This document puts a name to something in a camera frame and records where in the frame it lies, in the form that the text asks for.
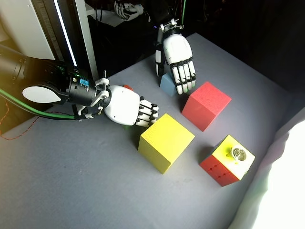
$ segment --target cube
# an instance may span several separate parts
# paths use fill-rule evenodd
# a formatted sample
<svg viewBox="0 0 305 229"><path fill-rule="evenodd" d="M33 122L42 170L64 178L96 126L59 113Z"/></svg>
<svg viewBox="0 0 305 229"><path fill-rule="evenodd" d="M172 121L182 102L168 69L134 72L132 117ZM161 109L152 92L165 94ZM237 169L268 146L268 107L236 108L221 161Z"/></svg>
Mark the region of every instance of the cube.
<svg viewBox="0 0 305 229"><path fill-rule="evenodd" d="M229 96L206 82L190 95L182 114L204 131L230 101Z"/></svg>
<svg viewBox="0 0 305 229"><path fill-rule="evenodd" d="M194 137L180 123L164 114L141 134L138 151L164 174Z"/></svg>
<svg viewBox="0 0 305 229"><path fill-rule="evenodd" d="M242 149L246 155L236 159L231 154L231 150ZM211 154L200 164L200 166L221 186L226 186L239 181L243 178L253 163L255 156L237 142L232 136L228 135L220 142Z"/></svg>
<svg viewBox="0 0 305 229"><path fill-rule="evenodd" d="M171 97L177 94L176 85L173 82L173 78L170 73L162 76L160 88Z"/></svg>

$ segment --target red object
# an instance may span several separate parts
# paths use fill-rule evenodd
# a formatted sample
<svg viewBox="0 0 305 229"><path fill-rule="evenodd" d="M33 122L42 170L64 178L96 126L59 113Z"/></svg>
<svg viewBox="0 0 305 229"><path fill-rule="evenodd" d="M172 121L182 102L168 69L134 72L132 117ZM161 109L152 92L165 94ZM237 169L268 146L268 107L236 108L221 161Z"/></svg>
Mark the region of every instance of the red object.
<svg viewBox="0 0 305 229"><path fill-rule="evenodd" d="M127 84L124 84L123 87L128 88L129 90L132 90L132 91L133 91L133 88L130 87L129 85L127 85Z"/></svg>
<svg viewBox="0 0 305 229"><path fill-rule="evenodd" d="M230 101L229 96L206 82L190 95L182 114L204 131Z"/></svg>
<svg viewBox="0 0 305 229"><path fill-rule="evenodd" d="M226 186L239 179L232 174L213 155L208 156L200 166L221 186Z"/></svg>

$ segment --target white robotic hand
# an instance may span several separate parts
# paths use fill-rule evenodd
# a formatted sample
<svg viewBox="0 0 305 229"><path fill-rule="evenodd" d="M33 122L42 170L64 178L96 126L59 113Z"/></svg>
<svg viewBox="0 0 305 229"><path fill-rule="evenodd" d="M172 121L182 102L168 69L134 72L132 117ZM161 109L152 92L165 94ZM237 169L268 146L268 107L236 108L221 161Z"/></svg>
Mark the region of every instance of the white robotic hand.
<svg viewBox="0 0 305 229"><path fill-rule="evenodd" d="M161 24L156 48L157 75L162 77L164 74L166 59L171 68L178 94L188 92L195 87L196 83L192 49L186 38L179 33L181 29L183 26L178 26L174 19L166 25Z"/></svg>
<svg viewBox="0 0 305 229"><path fill-rule="evenodd" d="M105 114L122 125L149 127L156 122L159 107L140 97L137 93L122 86L109 86L110 102L104 108Z"/></svg>
<svg viewBox="0 0 305 229"><path fill-rule="evenodd" d="M141 4L133 5L131 3L114 1L114 11L120 18L130 21L143 14L144 8Z"/></svg>

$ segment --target blue label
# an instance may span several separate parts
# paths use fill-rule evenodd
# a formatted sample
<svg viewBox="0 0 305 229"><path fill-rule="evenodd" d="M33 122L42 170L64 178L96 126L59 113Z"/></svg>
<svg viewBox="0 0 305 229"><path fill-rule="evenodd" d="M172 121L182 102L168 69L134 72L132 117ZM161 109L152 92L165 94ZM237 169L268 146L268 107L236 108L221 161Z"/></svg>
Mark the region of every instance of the blue label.
<svg viewBox="0 0 305 229"><path fill-rule="evenodd" d="M86 80L80 80L80 83L81 83L82 85L85 85L85 86L89 87L89 82L86 81Z"/></svg>

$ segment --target white led light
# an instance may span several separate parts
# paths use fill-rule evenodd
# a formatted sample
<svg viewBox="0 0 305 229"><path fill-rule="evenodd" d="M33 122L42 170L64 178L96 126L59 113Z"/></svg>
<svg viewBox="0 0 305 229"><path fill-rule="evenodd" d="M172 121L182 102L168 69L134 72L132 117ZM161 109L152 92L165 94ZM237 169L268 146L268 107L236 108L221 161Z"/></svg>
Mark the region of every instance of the white led light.
<svg viewBox="0 0 305 229"><path fill-rule="evenodd" d="M61 10L59 9L59 5L58 5L57 0L54 0L54 4L55 4L55 8L56 8L58 17L59 17L59 21L61 22L61 27L62 27L62 30L63 30L63 34L65 35L65 39L66 39L66 42L67 42L67 45L68 45L68 48L69 48L69 51L70 51L70 55L71 55L72 60L73 60L73 64L74 64L74 66L77 66L75 58L74 58L74 54L73 54L73 51L72 51L72 48L71 48L71 45L70 45L70 41L69 41L69 38L68 38L68 34L67 34L67 31L66 31L66 27L65 27L65 24L63 23L63 20L62 20Z"/></svg>

